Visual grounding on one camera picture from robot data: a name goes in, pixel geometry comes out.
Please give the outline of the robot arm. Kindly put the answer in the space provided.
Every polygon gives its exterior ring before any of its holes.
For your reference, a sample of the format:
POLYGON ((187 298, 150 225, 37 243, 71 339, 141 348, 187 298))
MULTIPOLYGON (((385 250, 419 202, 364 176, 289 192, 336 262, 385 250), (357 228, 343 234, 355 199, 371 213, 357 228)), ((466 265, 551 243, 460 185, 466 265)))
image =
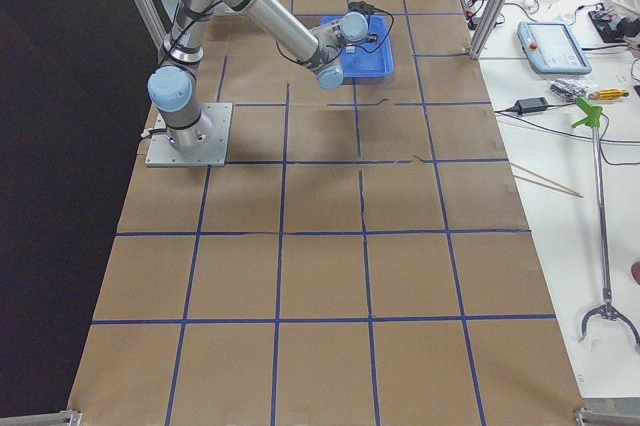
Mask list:
POLYGON ((369 35, 369 22, 359 11, 308 29, 279 0, 180 0, 147 83, 165 123, 166 142, 180 152, 202 146, 212 132, 212 121, 195 99, 196 70, 203 58, 204 27, 220 4, 269 33, 290 54, 291 62, 316 75, 324 90, 342 85, 343 49, 366 42, 369 35))

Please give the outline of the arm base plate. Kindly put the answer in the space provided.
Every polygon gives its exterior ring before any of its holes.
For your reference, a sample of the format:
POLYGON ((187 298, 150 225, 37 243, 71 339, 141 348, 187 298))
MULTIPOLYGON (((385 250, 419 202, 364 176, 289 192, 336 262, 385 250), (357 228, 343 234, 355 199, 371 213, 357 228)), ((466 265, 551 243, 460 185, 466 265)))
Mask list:
POLYGON ((168 128, 160 113, 148 146, 148 167, 223 167, 233 115, 232 103, 200 103, 199 121, 188 129, 168 128))

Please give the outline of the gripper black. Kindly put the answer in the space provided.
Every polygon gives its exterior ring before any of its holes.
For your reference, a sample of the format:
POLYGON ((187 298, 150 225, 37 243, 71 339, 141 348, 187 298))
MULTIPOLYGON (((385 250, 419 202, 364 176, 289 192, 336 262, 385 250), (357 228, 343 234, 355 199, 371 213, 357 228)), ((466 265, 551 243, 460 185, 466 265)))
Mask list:
POLYGON ((360 14, 375 14, 378 8, 366 1, 352 1, 348 3, 348 10, 360 14))

